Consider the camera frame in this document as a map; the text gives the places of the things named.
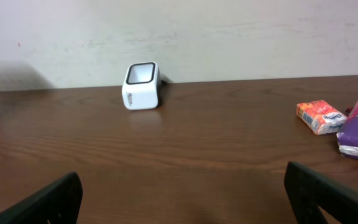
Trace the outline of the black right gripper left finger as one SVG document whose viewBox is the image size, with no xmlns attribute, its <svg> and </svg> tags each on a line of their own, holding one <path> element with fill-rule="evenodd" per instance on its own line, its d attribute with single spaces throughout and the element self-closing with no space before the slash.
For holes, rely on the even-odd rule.
<svg viewBox="0 0 358 224">
<path fill-rule="evenodd" d="M 0 224 L 76 224 L 83 188 L 70 172 L 0 213 Z"/>
</svg>

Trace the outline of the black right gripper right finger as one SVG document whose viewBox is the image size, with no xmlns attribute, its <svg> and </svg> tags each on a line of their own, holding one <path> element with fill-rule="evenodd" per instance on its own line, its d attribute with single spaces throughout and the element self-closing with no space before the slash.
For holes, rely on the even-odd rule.
<svg viewBox="0 0 358 224">
<path fill-rule="evenodd" d="M 326 223 L 325 210 L 341 223 L 358 223 L 358 192 L 298 162 L 289 162 L 284 186 L 298 223 Z"/>
</svg>

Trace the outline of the small orange tissue pack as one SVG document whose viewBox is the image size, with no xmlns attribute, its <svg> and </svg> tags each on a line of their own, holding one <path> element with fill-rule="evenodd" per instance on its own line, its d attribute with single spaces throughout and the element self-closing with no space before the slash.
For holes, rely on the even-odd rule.
<svg viewBox="0 0 358 224">
<path fill-rule="evenodd" d="M 347 116 L 324 100 L 298 103 L 296 114 L 316 135 L 336 133 L 347 120 Z"/>
</svg>

